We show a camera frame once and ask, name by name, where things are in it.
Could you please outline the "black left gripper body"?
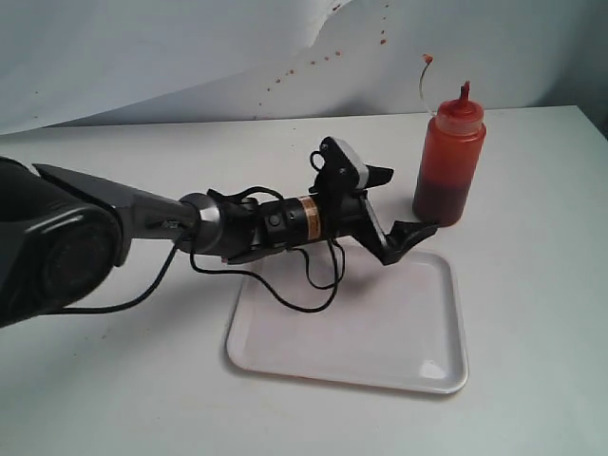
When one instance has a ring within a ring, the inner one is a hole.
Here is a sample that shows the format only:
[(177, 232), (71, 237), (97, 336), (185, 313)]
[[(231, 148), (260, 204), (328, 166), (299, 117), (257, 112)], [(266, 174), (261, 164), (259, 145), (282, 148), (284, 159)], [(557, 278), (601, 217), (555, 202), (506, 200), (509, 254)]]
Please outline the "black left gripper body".
[(383, 231), (371, 207), (366, 191), (354, 194), (330, 194), (310, 187), (320, 217), (320, 235), (308, 243), (330, 238), (354, 238), (382, 264), (397, 262), (394, 241)]

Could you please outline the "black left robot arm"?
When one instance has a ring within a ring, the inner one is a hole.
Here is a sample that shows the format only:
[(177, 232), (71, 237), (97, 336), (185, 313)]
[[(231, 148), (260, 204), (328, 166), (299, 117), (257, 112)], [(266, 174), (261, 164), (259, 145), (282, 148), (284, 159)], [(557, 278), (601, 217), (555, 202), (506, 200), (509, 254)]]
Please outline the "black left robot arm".
[(65, 168), (1, 161), (1, 323), (44, 314), (76, 314), (135, 239), (168, 239), (174, 252), (219, 257), (230, 274), (285, 251), (324, 242), (333, 273), (345, 270), (342, 237), (354, 238), (381, 263), (398, 262), (432, 237), (433, 222), (397, 221), (384, 232), (370, 188), (388, 183), (389, 168), (326, 153), (309, 193), (287, 199), (260, 186), (166, 199)]

